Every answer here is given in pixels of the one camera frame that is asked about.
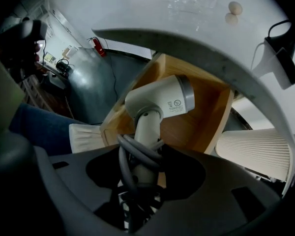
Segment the label sticker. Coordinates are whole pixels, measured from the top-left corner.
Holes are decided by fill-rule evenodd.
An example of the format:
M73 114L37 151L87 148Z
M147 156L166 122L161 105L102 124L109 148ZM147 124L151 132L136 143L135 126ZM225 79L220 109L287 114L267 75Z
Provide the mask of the label sticker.
M180 100L175 100L174 101L174 105L172 103L172 101L168 102L169 105L169 112L170 113L179 113L183 111L183 106L181 105L181 101Z

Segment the wooden panel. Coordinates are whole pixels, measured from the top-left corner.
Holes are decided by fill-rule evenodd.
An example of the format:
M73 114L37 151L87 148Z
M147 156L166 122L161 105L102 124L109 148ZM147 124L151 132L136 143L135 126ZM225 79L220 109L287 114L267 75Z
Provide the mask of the wooden panel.
M151 60L147 69L129 87L125 95L113 107L101 126L102 137L106 145L117 142L116 135L134 133L132 118L126 112L124 99L132 89L161 80L171 75L186 75L195 93L195 109L187 114L163 119L161 138L165 143L205 152L214 147L219 130L224 128L221 122L230 111L227 106L232 99L229 86L213 75L187 62L167 55L159 55Z
M225 127L231 111L233 97L234 94L230 89L220 93L210 115L200 123L198 131L190 140L188 149L208 154L212 152Z

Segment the fire extinguisher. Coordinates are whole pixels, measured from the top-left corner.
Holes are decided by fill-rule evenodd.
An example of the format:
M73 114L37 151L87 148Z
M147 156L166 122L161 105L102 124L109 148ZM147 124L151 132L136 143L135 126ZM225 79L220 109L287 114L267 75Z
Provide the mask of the fire extinguisher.
M105 57L106 56L106 52L104 50L104 48L102 47L102 45L99 43L98 38L95 37L93 38L93 42L94 42L94 48L96 49L96 51L100 54L101 57Z

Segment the pleated filter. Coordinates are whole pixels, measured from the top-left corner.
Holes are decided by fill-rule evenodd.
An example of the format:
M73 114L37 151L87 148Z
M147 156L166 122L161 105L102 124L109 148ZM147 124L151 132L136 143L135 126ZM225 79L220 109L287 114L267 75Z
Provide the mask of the pleated filter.
M286 181L290 149L275 129L226 131L215 148L222 158Z

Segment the jeans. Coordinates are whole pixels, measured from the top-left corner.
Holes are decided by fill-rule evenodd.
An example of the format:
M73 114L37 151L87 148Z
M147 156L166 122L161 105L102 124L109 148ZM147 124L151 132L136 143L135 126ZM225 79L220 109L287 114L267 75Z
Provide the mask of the jeans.
M82 122L57 115L28 104L18 108L9 130L42 147L49 156L70 154L69 125Z

